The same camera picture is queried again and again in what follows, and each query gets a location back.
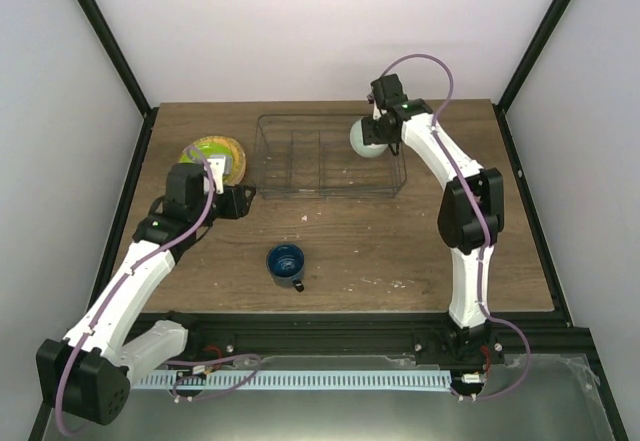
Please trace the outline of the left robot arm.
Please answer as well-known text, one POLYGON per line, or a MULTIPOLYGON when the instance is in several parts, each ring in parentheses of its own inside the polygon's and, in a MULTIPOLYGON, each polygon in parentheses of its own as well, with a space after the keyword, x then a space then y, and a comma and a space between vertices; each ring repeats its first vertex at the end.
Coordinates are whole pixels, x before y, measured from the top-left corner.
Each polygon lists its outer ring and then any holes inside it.
POLYGON ((179 321, 161 319, 134 340, 126 337, 156 288, 199 241, 198 230, 249 213, 255 187, 225 184, 225 171, 225 160, 216 156, 173 165, 164 194, 136 227, 103 292, 62 340, 47 339, 38 349, 43 400, 63 435, 76 433, 65 415, 108 425, 131 388, 155 368, 172 358, 191 365, 203 356, 203 338, 179 321))

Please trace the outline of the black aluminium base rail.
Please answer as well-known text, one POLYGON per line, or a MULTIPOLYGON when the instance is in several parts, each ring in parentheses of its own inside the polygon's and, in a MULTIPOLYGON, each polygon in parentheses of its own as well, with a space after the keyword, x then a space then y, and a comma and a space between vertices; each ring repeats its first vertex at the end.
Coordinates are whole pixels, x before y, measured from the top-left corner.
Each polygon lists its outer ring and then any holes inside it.
POLYGON ((139 335, 160 320, 183 321, 189 330, 187 358, 206 350, 221 354, 409 355, 421 363, 462 364, 487 346, 496 355, 593 355, 587 328, 554 313, 505 313, 506 325, 460 329, 444 313, 146 313, 130 331, 139 335))

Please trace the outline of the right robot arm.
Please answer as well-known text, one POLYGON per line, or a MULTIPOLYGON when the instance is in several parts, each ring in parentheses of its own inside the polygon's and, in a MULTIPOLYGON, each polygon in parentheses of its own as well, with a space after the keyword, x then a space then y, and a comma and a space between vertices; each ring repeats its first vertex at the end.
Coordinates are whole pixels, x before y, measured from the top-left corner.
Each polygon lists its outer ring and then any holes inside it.
POLYGON ((424 100, 405 94, 397 75, 372 81, 369 102, 373 112, 351 141, 361 145, 360 155, 379 147, 397 155, 408 147, 443 190, 437 229, 450 249, 453 276, 444 350, 451 361, 468 363, 489 339, 486 297, 491 257, 505 223, 503 176, 467 155, 424 100))

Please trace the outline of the lime green plastic plate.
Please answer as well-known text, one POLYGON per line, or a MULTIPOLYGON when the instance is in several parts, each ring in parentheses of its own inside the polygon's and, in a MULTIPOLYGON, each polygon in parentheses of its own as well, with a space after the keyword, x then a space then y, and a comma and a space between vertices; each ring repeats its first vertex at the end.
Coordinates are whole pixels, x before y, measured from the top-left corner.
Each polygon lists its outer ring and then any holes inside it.
POLYGON ((201 163, 214 156, 225 155, 226 151, 215 143, 193 143, 187 146, 178 158, 179 163, 201 163))

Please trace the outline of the woven bamboo tray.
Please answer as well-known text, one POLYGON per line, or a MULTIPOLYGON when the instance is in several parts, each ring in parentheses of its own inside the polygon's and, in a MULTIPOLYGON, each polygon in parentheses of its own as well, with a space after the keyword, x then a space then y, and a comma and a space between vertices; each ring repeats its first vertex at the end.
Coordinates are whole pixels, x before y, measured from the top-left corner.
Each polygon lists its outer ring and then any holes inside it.
POLYGON ((231 173, 224 177, 224 185, 239 184, 244 178, 247 167, 247 156, 242 145, 236 139, 226 136, 207 136, 197 139, 193 143, 205 142, 215 143, 218 147, 223 148, 226 154, 232 156, 231 173))

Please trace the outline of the black enclosure frame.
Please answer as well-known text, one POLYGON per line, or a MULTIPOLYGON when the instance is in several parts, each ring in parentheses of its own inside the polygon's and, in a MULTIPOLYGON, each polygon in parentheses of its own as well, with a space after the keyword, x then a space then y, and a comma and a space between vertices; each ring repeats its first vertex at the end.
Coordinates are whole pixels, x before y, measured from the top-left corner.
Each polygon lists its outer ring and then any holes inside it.
MULTIPOLYGON (((507 120, 509 109, 521 88, 524 86, 525 81, 537 63, 538 58, 571 1, 572 0, 551 1, 514 74, 511 76, 507 87, 501 95, 499 102, 492 105, 554 306, 554 309, 548 313, 507 312, 505 315, 511 321, 523 321, 525 327, 533 331, 534 345, 541 347, 545 353, 551 353, 553 349, 560 346, 561 342, 564 342, 568 351, 582 353, 587 357, 589 368, 592 369, 600 381, 598 393, 600 400, 603 402, 607 423, 612 430, 613 438, 616 440, 626 440, 628 435, 591 333, 587 328, 576 327, 573 324, 573 319, 569 312, 569 305, 561 287, 556 267, 552 261, 547 239, 540 223, 526 175, 522 170, 519 153, 507 120)), ((142 88, 131 70, 129 63, 126 61, 97 1, 77 0, 77 2, 143 119, 132 161, 125 179, 124 188, 109 232, 107 245, 91 293, 90 299, 94 301, 103 288, 106 287, 106 271, 114 266, 116 257, 115 248, 119 246, 124 232, 125 216, 131 208, 134 188, 139 182, 144 156, 148 151, 148 146, 151 141, 158 109, 151 107, 143 94, 142 88)))

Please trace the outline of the dark blue ceramic mug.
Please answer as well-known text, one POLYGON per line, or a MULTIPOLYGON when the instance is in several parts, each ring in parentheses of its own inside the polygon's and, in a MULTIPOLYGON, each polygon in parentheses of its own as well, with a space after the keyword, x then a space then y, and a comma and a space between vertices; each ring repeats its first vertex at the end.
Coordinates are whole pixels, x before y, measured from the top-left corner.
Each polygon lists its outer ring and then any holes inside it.
POLYGON ((266 267, 273 282, 298 293, 304 291, 305 256, 295 244, 274 246, 266 256, 266 267))

